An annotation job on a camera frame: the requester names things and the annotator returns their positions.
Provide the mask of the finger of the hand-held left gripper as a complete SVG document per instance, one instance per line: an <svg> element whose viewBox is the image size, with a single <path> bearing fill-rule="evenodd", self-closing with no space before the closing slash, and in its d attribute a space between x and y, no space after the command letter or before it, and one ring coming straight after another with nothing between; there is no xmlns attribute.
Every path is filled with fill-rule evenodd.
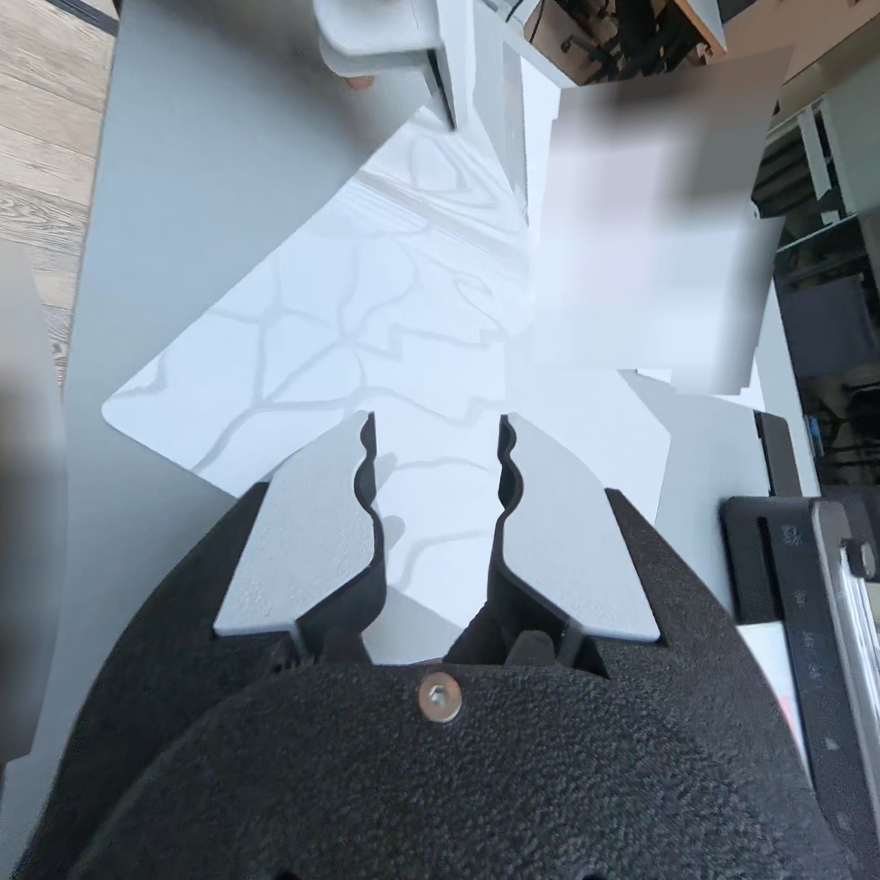
<svg viewBox="0 0 880 880"><path fill-rule="evenodd" d="M425 49L424 77L433 109L449 131L457 131L456 68L447 49Z"/></svg>

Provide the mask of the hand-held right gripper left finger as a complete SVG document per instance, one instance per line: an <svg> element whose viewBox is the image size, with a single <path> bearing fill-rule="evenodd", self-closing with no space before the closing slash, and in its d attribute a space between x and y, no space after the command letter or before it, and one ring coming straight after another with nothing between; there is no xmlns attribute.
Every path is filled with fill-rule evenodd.
<svg viewBox="0 0 880 880"><path fill-rule="evenodd" d="M358 411L272 474L214 619L218 636L363 634L387 597L376 418Z"/></svg>

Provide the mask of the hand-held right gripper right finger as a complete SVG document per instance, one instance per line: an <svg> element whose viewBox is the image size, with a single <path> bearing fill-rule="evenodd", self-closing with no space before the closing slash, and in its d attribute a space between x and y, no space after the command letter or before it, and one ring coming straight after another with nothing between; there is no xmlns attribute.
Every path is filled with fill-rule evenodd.
<svg viewBox="0 0 880 880"><path fill-rule="evenodd" d="M516 412L500 418L498 459L487 604L505 635L657 643L659 627L599 478Z"/></svg>

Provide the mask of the white paper sheet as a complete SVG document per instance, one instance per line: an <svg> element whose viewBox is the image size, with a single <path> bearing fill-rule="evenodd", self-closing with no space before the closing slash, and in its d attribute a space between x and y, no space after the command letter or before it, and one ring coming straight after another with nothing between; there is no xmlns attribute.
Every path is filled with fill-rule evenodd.
<svg viewBox="0 0 880 880"><path fill-rule="evenodd" d="M229 495L375 414L383 664L438 658L483 605L519 413L655 522L670 433L614 370L539 370L530 235L485 132L422 111L314 217L102 406Z"/></svg>

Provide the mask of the cardboard box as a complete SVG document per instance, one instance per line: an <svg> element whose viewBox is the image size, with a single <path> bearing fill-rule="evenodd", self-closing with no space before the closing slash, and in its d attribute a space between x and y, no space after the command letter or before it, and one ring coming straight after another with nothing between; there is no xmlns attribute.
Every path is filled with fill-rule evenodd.
<svg viewBox="0 0 880 880"><path fill-rule="evenodd" d="M523 35L577 85L673 72L725 53L717 2L538 2Z"/></svg>

